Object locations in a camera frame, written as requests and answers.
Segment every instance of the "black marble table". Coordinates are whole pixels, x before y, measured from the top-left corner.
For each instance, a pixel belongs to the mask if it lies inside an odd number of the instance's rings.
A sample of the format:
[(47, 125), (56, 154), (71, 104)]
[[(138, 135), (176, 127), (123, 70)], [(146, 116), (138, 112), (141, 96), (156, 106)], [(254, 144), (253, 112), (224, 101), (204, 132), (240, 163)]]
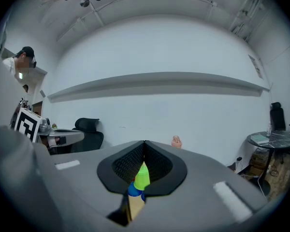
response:
[[(256, 142), (252, 141), (251, 136), (258, 135), (258, 134), (269, 138), (270, 141), (268, 143), (264, 143), (264, 144), (257, 144)], [(272, 158), (272, 155), (273, 155), (275, 149), (277, 149), (277, 150), (289, 150), (290, 149), (290, 131), (285, 131), (285, 130), (278, 130), (277, 131), (277, 130), (275, 130), (271, 133), (270, 136), (266, 135), (266, 131), (261, 131), (261, 132), (257, 132), (257, 133), (249, 135), (246, 140), (254, 146), (269, 149), (269, 156), (268, 156), (268, 159), (266, 162), (265, 169), (259, 178), (259, 183), (258, 183), (258, 178), (252, 178), (250, 180), (257, 187), (259, 187), (259, 184), (260, 184), (263, 193), (265, 195), (267, 195), (271, 190), (271, 186), (264, 179), (265, 175), (266, 175), (266, 171), (269, 167), (270, 160)]]

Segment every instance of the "book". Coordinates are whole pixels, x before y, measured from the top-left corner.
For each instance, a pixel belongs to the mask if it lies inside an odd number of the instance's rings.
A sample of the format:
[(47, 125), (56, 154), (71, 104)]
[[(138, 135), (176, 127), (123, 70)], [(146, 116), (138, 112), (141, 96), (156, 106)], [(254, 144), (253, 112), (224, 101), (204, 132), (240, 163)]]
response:
[(254, 141), (256, 144), (259, 144), (259, 145), (260, 145), (260, 144), (268, 143), (268, 142), (270, 141), (269, 138), (264, 137), (264, 136), (262, 136), (262, 135), (260, 135), (260, 134), (258, 134), (258, 135), (253, 135), (253, 136), (251, 136), (250, 138), (251, 138), (252, 141)]

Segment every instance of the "white shirt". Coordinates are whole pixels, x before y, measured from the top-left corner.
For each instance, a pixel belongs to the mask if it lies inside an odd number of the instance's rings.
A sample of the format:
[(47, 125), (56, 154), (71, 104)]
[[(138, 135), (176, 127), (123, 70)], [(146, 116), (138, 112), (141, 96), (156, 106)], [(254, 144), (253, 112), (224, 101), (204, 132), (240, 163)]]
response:
[(5, 67), (9, 70), (9, 72), (15, 76), (16, 70), (15, 70), (15, 61), (14, 58), (6, 58), (3, 61), (3, 64), (5, 65)]

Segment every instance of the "white strip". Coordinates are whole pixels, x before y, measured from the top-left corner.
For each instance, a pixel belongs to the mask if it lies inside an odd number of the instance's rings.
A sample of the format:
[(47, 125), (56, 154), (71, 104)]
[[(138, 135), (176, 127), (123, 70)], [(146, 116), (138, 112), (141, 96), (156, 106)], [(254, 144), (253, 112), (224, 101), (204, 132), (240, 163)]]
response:
[(69, 161), (69, 162), (55, 164), (55, 166), (56, 166), (56, 168), (58, 170), (62, 170), (62, 169), (66, 169), (66, 168), (71, 168), (71, 167), (77, 166), (79, 164), (80, 164), (80, 162), (78, 160), (72, 160), (72, 161)]
[(252, 216), (251, 210), (238, 198), (225, 182), (214, 184), (214, 190), (228, 207), (235, 220), (240, 223)]

